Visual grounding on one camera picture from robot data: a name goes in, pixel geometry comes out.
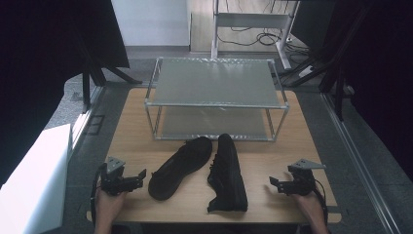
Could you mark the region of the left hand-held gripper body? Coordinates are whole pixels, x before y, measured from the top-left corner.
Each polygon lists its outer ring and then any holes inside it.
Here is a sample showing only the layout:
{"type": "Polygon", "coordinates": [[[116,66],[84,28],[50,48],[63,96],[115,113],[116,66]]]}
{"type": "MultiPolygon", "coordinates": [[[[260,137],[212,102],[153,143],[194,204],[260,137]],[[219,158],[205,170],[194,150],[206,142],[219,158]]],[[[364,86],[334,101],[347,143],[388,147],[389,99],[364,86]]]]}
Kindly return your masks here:
{"type": "Polygon", "coordinates": [[[103,191],[111,196],[117,196],[122,192],[133,191],[133,180],[123,178],[125,162],[109,157],[107,162],[103,164],[103,169],[100,173],[100,187],[103,191]]]}

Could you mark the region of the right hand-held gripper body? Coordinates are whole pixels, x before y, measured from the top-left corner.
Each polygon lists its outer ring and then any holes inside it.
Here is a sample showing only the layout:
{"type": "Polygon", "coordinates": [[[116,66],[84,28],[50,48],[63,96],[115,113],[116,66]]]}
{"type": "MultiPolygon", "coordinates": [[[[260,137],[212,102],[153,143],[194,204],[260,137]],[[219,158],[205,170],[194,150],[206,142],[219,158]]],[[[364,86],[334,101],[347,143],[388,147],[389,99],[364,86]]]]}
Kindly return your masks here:
{"type": "Polygon", "coordinates": [[[325,165],[307,159],[300,159],[287,167],[293,181],[285,181],[283,186],[289,194],[308,195],[316,189],[313,170],[324,170],[325,165]]]}

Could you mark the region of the person's right hand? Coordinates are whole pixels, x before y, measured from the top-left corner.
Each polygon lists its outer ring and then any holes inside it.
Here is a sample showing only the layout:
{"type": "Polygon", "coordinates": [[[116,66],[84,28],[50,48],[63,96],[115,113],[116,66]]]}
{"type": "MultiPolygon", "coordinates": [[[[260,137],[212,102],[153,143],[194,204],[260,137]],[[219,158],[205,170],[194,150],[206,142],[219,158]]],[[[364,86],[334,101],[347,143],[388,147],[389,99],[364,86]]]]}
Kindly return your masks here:
{"type": "Polygon", "coordinates": [[[310,224],[323,225],[324,214],[317,195],[314,192],[308,195],[301,196],[292,194],[291,197],[297,204],[302,215],[309,221],[310,224]]]}

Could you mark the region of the person's left hand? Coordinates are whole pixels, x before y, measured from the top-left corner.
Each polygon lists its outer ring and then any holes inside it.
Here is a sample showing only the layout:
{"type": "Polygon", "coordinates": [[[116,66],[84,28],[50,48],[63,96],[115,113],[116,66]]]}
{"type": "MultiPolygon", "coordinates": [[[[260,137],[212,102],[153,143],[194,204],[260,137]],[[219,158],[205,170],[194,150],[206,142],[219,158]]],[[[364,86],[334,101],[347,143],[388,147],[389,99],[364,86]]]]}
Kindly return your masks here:
{"type": "Polygon", "coordinates": [[[105,191],[97,189],[95,193],[95,225],[103,223],[113,224],[124,206],[126,196],[127,192],[111,196],[105,191]]]}

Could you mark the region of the black shoe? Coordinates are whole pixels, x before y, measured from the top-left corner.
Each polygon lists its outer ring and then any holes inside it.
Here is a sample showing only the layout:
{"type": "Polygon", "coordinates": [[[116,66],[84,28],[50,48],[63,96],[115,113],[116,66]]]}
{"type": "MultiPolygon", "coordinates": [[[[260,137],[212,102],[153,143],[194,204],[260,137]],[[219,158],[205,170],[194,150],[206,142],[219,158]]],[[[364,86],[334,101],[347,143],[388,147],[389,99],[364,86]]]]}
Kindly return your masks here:
{"type": "Polygon", "coordinates": [[[217,152],[209,169],[207,182],[215,197],[208,203],[207,211],[246,212],[248,201],[239,157],[235,143],[228,134],[218,138],[217,152]]]}
{"type": "Polygon", "coordinates": [[[205,136],[186,141],[152,174],[148,184],[150,196],[158,201],[169,199],[186,176],[207,163],[211,151],[212,142],[205,136]]]}

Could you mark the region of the black floor socket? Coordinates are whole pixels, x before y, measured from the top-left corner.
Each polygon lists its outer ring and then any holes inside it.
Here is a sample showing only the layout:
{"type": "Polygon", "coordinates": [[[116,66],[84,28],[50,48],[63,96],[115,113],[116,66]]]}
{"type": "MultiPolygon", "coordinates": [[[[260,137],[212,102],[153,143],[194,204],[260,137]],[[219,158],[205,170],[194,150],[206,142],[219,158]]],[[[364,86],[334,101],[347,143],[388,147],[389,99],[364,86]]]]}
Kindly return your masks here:
{"type": "Polygon", "coordinates": [[[104,115],[93,115],[87,124],[85,134],[87,136],[98,136],[103,126],[104,118],[104,115]]]}

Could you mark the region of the white box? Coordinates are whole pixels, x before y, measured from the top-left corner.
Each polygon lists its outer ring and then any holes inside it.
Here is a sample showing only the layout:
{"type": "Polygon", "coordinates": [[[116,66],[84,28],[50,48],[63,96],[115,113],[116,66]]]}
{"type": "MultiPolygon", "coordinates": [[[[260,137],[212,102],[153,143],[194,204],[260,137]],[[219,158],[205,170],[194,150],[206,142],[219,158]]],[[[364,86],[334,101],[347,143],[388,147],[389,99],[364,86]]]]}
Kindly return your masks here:
{"type": "Polygon", "coordinates": [[[0,189],[0,234],[42,234],[62,226],[70,125],[39,135],[0,189]]]}

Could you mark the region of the black tripod stand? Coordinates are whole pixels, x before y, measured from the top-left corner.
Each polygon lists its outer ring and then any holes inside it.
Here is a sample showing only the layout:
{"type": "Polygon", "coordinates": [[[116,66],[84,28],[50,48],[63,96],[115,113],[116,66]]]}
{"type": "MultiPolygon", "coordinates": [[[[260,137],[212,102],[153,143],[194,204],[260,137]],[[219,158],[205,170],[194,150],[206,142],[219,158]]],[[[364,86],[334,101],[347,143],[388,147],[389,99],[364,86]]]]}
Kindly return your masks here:
{"type": "Polygon", "coordinates": [[[77,44],[85,60],[82,73],[83,114],[86,114],[92,108],[90,80],[93,80],[94,84],[98,87],[103,87],[106,83],[106,78],[102,72],[103,68],[108,69],[110,72],[130,84],[141,84],[141,81],[133,79],[119,68],[110,66],[101,59],[94,57],[88,50],[82,37],[77,38],[77,44]]]}

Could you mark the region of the white power strip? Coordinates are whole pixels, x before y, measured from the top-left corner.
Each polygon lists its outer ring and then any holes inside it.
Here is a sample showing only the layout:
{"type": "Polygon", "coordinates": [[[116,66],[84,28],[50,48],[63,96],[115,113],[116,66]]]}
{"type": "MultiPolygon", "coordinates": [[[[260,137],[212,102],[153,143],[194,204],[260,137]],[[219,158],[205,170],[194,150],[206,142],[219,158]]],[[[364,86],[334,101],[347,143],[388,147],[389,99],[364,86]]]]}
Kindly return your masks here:
{"type": "Polygon", "coordinates": [[[309,65],[307,66],[305,69],[303,69],[300,73],[299,73],[299,77],[302,78],[306,75],[309,75],[310,73],[312,73],[314,71],[314,67],[309,65]]]}

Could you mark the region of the grey metal shoe rack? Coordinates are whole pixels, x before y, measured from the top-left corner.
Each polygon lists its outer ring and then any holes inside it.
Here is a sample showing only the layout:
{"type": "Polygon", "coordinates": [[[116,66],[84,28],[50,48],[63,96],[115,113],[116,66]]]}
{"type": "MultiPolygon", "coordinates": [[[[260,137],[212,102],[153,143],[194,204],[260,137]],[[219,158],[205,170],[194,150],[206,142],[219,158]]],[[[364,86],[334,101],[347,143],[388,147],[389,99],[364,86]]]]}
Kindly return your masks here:
{"type": "Polygon", "coordinates": [[[271,59],[158,58],[144,100],[153,138],[275,141],[289,104],[271,59]]]}

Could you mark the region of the black stand legs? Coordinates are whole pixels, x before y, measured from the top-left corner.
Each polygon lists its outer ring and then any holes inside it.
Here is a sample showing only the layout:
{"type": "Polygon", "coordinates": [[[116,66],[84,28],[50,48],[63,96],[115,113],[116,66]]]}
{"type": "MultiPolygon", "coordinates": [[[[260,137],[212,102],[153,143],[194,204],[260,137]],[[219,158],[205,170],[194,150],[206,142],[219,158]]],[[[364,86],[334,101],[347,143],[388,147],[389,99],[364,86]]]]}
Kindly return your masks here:
{"type": "Polygon", "coordinates": [[[363,10],[347,10],[339,20],[340,22],[329,26],[329,28],[333,28],[330,40],[317,51],[319,57],[325,58],[325,63],[310,74],[288,83],[286,86],[288,88],[295,88],[323,74],[323,78],[319,83],[319,91],[321,93],[328,93],[335,87],[335,95],[333,96],[334,113],[342,121],[342,100],[344,97],[342,61],[359,29],[359,22],[363,20],[363,10]]]}

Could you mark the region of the black curtain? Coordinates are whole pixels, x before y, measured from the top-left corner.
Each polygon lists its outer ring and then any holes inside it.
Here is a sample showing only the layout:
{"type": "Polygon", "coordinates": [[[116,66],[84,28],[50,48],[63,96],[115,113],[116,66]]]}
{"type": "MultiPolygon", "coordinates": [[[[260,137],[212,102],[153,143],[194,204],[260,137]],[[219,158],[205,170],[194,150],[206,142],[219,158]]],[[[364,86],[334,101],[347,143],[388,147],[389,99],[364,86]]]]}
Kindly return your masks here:
{"type": "Polygon", "coordinates": [[[129,65],[111,0],[0,0],[0,186],[91,65],[129,65]]]}
{"type": "Polygon", "coordinates": [[[351,103],[413,182],[413,0],[304,0],[302,40],[316,35],[326,62],[319,89],[346,85],[351,103]]]}

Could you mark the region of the metal floor rail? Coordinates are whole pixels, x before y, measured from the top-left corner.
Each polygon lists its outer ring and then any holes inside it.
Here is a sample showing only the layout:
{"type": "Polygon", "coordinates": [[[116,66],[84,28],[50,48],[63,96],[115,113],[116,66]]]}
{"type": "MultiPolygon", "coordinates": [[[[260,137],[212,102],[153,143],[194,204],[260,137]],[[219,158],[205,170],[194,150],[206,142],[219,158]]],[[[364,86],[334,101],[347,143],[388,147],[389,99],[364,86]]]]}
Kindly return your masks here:
{"type": "Polygon", "coordinates": [[[89,123],[92,114],[95,111],[97,101],[99,100],[103,87],[94,87],[89,91],[89,95],[86,97],[82,95],[82,99],[88,100],[89,104],[84,104],[81,114],[77,117],[75,123],[71,127],[71,149],[74,150],[80,141],[84,130],[89,123]]]}
{"type": "Polygon", "coordinates": [[[347,153],[355,167],[355,170],[357,171],[358,177],[361,180],[361,183],[384,227],[385,232],[387,234],[401,234],[387,202],[385,201],[376,181],[374,180],[373,176],[362,160],[357,146],[352,139],[345,123],[336,114],[331,97],[324,93],[321,93],[320,97],[327,109],[333,125],[338,132],[339,137],[343,141],[347,153]]]}

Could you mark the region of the white desk frame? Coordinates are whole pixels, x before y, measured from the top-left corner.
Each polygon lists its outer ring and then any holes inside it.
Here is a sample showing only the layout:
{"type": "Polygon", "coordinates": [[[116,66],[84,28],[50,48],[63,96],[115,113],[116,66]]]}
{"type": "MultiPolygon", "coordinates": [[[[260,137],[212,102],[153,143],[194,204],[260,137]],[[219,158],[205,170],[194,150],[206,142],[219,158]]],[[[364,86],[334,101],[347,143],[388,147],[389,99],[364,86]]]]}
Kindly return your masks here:
{"type": "Polygon", "coordinates": [[[289,36],[299,2],[295,1],[292,10],[285,15],[276,14],[249,14],[249,13],[220,13],[219,0],[213,0],[213,33],[210,54],[213,59],[218,56],[218,28],[219,27],[247,27],[247,28],[276,28],[282,32],[282,39],[276,43],[276,48],[282,66],[285,70],[291,69],[284,47],[289,36]]]}

